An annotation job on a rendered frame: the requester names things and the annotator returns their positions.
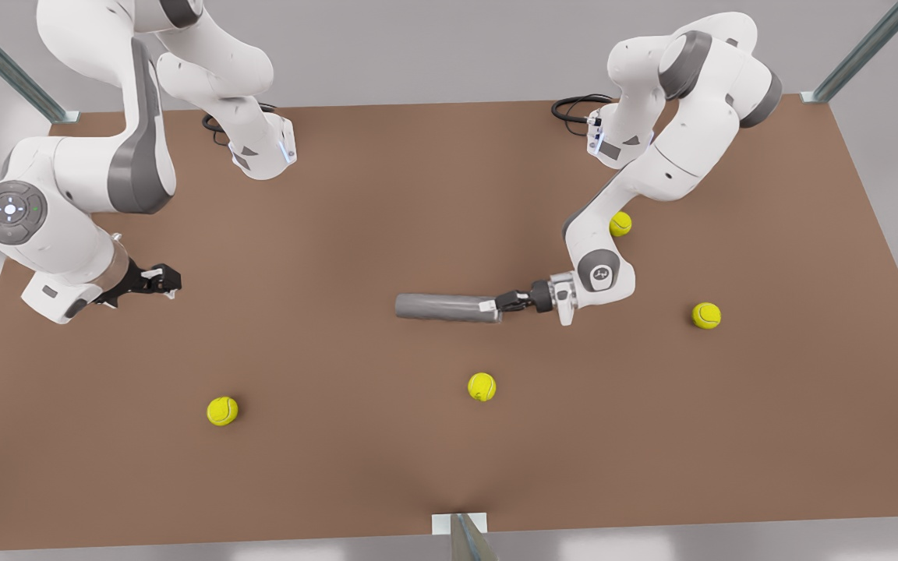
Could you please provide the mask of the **silver frame post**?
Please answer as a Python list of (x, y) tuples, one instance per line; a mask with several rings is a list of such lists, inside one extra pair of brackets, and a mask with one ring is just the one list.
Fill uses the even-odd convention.
[(0, 77), (52, 124), (78, 123), (80, 113), (67, 111), (0, 47)]
[(815, 89), (801, 92), (802, 102), (808, 105), (831, 102), (897, 33), (898, 0)]
[(487, 513), (436, 513), (432, 535), (448, 535), (451, 561), (500, 561), (487, 541)]

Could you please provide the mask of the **grey tennis ball tube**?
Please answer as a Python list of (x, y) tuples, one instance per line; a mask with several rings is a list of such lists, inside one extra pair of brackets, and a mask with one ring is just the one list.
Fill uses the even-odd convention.
[(471, 295), (435, 295), (405, 292), (395, 299), (395, 315), (402, 319), (441, 320), (441, 322), (499, 323), (499, 315), (481, 313), (479, 302), (489, 297)]

